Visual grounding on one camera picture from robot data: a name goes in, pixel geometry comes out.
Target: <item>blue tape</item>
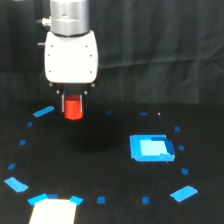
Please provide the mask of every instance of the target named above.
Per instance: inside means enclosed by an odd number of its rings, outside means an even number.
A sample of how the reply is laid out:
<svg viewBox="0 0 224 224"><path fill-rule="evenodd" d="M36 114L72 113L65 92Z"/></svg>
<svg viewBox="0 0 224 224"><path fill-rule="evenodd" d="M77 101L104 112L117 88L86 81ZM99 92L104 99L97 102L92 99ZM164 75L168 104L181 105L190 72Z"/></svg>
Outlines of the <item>blue tape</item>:
<svg viewBox="0 0 224 224"><path fill-rule="evenodd" d="M193 187L190 187L190 186L186 186L186 187L174 192L170 196L173 197L176 201L181 202L196 193L198 193L198 191L196 189L194 189Z"/></svg>
<svg viewBox="0 0 224 224"><path fill-rule="evenodd" d="M147 116L147 113L140 113L141 116Z"/></svg>
<svg viewBox="0 0 224 224"><path fill-rule="evenodd" d="M25 191L28 186L25 184L20 183L18 180L16 180L14 177L11 177L7 180L4 180L6 184L9 185L14 191L17 193Z"/></svg>
<svg viewBox="0 0 224 224"><path fill-rule="evenodd" d="M49 113L49 112L51 112L53 110L54 110L54 107L50 106L50 107L46 107L46 108L44 108L44 109L42 109L40 111L37 111L37 112L33 113L33 115L35 117L40 117L40 116L42 116L44 114L47 114L47 113Z"/></svg>
<svg viewBox="0 0 224 224"><path fill-rule="evenodd" d="M180 131L180 128L179 127L175 127L175 131Z"/></svg>
<svg viewBox="0 0 224 224"><path fill-rule="evenodd" d="M49 199L57 199L58 198L57 194L48 194L47 196Z"/></svg>
<svg viewBox="0 0 224 224"><path fill-rule="evenodd" d="M27 123L27 127L32 127L33 123L32 122L28 122Z"/></svg>
<svg viewBox="0 0 224 224"><path fill-rule="evenodd" d="M149 197L143 197L142 204L149 204Z"/></svg>
<svg viewBox="0 0 224 224"><path fill-rule="evenodd" d="M97 204L105 204L106 198L103 196L98 197Z"/></svg>
<svg viewBox="0 0 224 224"><path fill-rule="evenodd" d="M38 196L36 196L34 198L29 199L28 202L31 205L35 205L37 202L43 201L45 199L48 199L47 195L46 194L41 194L41 195L38 195Z"/></svg>
<svg viewBox="0 0 224 224"><path fill-rule="evenodd" d="M161 138L161 137L155 138L155 137L152 137L151 140L152 141L164 141L164 143L166 145L167 152L169 154L171 154L171 155L175 154L173 143L171 141L169 141L167 138Z"/></svg>
<svg viewBox="0 0 224 224"><path fill-rule="evenodd" d="M141 156L134 159L138 162L173 162L174 155L160 154L160 156Z"/></svg>
<svg viewBox="0 0 224 224"><path fill-rule="evenodd" d="M26 144L26 140L21 140L20 142L19 142L19 145L25 145Z"/></svg>
<svg viewBox="0 0 224 224"><path fill-rule="evenodd" d="M80 205L82 202L83 202L83 199L82 198L78 198L78 197L75 197L75 196L72 196L70 198L70 201L77 204L77 205Z"/></svg>
<svg viewBox="0 0 224 224"><path fill-rule="evenodd" d="M183 146L183 145L179 145L179 149L180 149L181 151L184 151L184 146Z"/></svg>
<svg viewBox="0 0 224 224"><path fill-rule="evenodd" d="M183 173L184 175L188 175L188 169L182 169L182 173Z"/></svg>
<svg viewBox="0 0 224 224"><path fill-rule="evenodd" d="M16 165L16 164L14 164L14 163L10 164L9 167L8 167L8 169L9 169L9 170L12 170L12 169L15 167L15 165Z"/></svg>
<svg viewBox="0 0 224 224"><path fill-rule="evenodd" d="M164 141L167 152L170 154L160 154L153 156L144 156L141 151L141 140L156 140ZM131 145L131 158L135 159L138 162L166 162L174 161L175 151L171 141L166 139L166 135L133 135L130 136L130 145Z"/></svg>

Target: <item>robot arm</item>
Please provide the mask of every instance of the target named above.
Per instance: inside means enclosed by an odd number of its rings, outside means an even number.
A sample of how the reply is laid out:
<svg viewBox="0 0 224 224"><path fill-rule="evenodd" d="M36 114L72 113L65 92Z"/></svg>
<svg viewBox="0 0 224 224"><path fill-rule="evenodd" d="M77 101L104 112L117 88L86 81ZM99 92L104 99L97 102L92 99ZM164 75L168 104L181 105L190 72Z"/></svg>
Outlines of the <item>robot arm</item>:
<svg viewBox="0 0 224 224"><path fill-rule="evenodd" d="M74 110L74 113L83 110L77 109L78 107L68 108L68 105L78 105L78 98L66 98L63 84L92 83L98 71L97 43L94 32L89 30L89 2L50 0L50 9L51 17L42 19L43 26L50 26L45 42L45 74L50 83L60 87L56 93L60 96L62 112L65 112L66 118L73 119L76 116L67 116L66 110ZM76 101L68 104L66 99L69 102L71 99ZM83 105L82 100L80 95L80 105Z"/></svg>

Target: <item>black background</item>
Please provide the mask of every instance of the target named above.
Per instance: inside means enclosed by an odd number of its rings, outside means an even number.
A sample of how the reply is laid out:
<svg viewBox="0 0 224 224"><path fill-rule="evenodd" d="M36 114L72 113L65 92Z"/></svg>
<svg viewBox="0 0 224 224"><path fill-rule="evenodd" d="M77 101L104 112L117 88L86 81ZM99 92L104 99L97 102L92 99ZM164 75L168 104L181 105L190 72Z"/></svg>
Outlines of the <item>black background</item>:
<svg viewBox="0 0 224 224"><path fill-rule="evenodd" d="M91 100L223 103L223 11L220 0L90 0L99 50ZM1 0L2 107L54 100L37 47L47 31L35 23L49 15L49 0Z"/></svg>
<svg viewBox="0 0 224 224"><path fill-rule="evenodd" d="M33 207L27 200L43 193L83 198L75 224L223 223L223 106L95 105L74 122L57 111L34 118L43 106L14 105L0 119L2 223L29 223ZM166 134L175 161L131 159L129 136L136 134ZM26 145L19 146L22 139ZM11 163L16 166L8 170ZM14 192L4 183L10 177L29 189ZM181 203L170 197L185 186L198 194ZM105 196L106 204L97 204L98 196ZM142 204L143 196L150 198L149 205Z"/></svg>

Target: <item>blue square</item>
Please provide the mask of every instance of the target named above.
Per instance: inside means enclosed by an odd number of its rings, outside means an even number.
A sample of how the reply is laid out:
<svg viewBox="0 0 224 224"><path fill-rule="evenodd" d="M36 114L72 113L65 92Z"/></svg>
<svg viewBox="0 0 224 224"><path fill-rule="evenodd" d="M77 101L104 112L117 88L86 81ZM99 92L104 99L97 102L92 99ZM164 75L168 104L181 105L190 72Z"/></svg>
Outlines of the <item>blue square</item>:
<svg viewBox="0 0 224 224"><path fill-rule="evenodd" d="M183 146L183 145L179 145L179 149L180 149L181 151L184 151L184 146Z"/></svg>
<svg viewBox="0 0 224 224"><path fill-rule="evenodd" d="M57 199L58 198L57 194L48 194L47 196L49 199Z"/></svg>
<svg viewBox="0 0 224 224"><path fill-rule="evenodd" d="M27 127L32 127L33 123L32 122L28 122L27 123Z"/></svg>
<svg viewBox="0 0 224 224"><path fill-rule="evenodd" d="M97 199L98 204L105 204L105 202L106 202L105 197L103 197L103 196L98 197L98 199Z"/></svg>
<svg viewBox="0 0 224 224"><path fill-rule="evenodd" d="M26 144L26 140L21 140L19 145L25 145Z"/></svg>
<svg viewBox="0 0 224 224"><path fill-rule="evenodd" d="M149 204L149 197L143 197L142 204Z"/></svg>
<svg viewBox="0 0 224 224"><path fill-rule="evenodd" d="M140 113L141 116L147 116L147 113Z"/></svg>
<svg viewBox="0 0 224 224"><path fill-rule="evenodd" d="M10 166L8 167L9 170L12 170L15 167L16 164L12 163L10 164Z"/></svg>
<svg viewBox="0 0 224 224"><path fill-rule="evenodd" d="M166 135L130 136L131 158L138 162L174 161L175 151Z"/></svg>
<svg viewBox="0 0 224 224"><path fill-rule="evenodd" d="M175 127L175 131L180 131L180 128L179 127Z"/></svg>
<svg viewBox="0 0 224 224"><path fill-rule="evenodd" d="M182 173L183 173L184 175L188 175L188 169L182 169Z"/></svg>

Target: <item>black table surface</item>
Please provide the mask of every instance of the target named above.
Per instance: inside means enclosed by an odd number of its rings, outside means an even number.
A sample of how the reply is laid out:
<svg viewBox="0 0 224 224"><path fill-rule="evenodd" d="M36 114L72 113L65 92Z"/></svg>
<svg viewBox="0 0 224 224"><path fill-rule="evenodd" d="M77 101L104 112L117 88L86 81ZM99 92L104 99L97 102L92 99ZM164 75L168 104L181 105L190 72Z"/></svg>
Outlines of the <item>black table surface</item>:
<svg viewBox="0 0 224 224"><path fill-rule="evenodd" d="M223 106L92 105L78 121L56 110L35 118L43 107L13 104L0 117L1 223L29 223L33 207L27 200L43 193L83 198L75 224L224 223ZM129 137L139 134L165 134L174 145L174 162L131 159ZM8 170L11 163L16 166ZM29 188L16 193L4 183L10 177ZM182 202L170 197L185 186L198 193ZM106 203L97 204L98 196ZM150 204L142 204L144 196Z"/></svg>

